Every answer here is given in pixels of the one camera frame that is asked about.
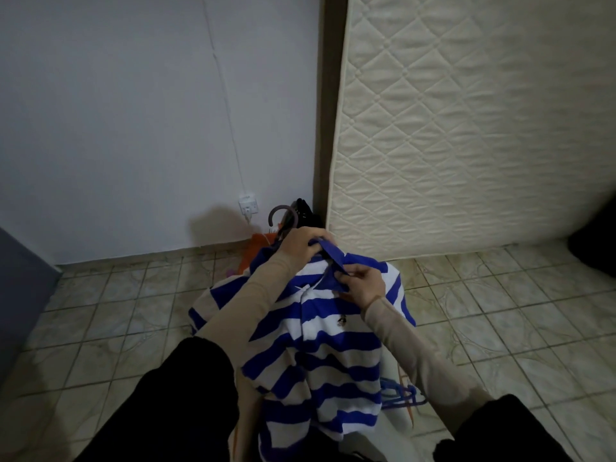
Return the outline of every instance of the left hand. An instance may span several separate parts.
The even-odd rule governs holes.
[[[291,256],[298,270],[302,269],[323,248],[319,243],[308,246],[308,242],[313,238],[324,238],[333,244],[333,235],[324,228],[301,227],[292,228],[280,245],[280,251]]]

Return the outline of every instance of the sleeve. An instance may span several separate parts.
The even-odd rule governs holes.
[[[75,460],[229,460],[238,420],[234,367],[218,345],[184,339]]]
[[[529,460],[571,462],[562,446],[512,395],[488,402],[437,444],[434,462]]]

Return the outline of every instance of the right hand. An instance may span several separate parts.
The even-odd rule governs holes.
[[[363,264],[345,264],[344,270],[349,275],[336,272],[336,279],[349,287],[350,299],[362,311],[367,310],[374,300],[385,296],[385,282],[378,269]]]

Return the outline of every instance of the cable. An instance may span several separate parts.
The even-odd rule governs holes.
[[[205,17],[205,25],[208,28],[208,36],[210,37],[210,45],[212,47],[212,55],[214,56],[214,62],[216,63],[216,69],[218,70],[218,77],[220,78],[220,84],[222,86],[222,96],[225,100],[225,110],[227,112],[227,121],[229,123],[229,129],[231,130],[231,141],[233,142],[233,149],[235,150],[235,160],[237,161],[237,170],[240,173],[240,181],[242,183],[242,190],[246,193],[246,186],[244,185],[244,177],[242,176],[242,167],[240,167],[240,156],[237,152],[237,144],[235,143],[235,131],[233,129],[233,123],[231,122],[231,107],[229,106],[229,99],[227,94],[227,85],[225,84],[225,78],[222,75],[222,69],[220,67],[220,61],[214,48],[214,37],[212,36],[212,29],[210,28],[210,17],[208,16],[208,9],[205,4],[205,0],[201,0],[203,5],[203,17]]]

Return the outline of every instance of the white wall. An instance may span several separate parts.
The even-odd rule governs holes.
[[[319,0],[206,0],[237,157],[202,0],[0,5],[0,226],[45,259],[241,240],[311,202]]]

